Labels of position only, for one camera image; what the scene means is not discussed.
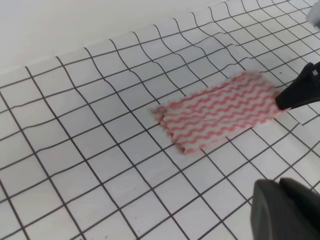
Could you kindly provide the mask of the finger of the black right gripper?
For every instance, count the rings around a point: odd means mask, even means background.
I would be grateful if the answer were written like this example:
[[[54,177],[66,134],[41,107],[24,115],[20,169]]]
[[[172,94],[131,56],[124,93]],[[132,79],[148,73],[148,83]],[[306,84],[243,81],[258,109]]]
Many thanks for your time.
[[[320,63],[308,63],[275,102],[280,110],[295,109],[320,101]]]

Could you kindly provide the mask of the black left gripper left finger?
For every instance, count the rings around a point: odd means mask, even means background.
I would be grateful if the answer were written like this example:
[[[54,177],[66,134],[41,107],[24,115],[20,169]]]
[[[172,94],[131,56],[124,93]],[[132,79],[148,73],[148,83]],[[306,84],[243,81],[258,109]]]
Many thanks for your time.
[[[309,240],[310,224],[298,205],[310,190],[299,182],[283,178],[279,183],[257,180],[251,207],[254,240]]]

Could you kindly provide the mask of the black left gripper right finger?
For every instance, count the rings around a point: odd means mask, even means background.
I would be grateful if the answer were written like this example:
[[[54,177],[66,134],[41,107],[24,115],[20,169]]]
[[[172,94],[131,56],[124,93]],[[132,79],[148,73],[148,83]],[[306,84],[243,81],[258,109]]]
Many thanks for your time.
[[[310,233],[314,235],[316,240],[319,240],[320,195],[291,178],[281,178],[279,185],[294,202],[297,210],[303,216],[306,227],[309,228]]]

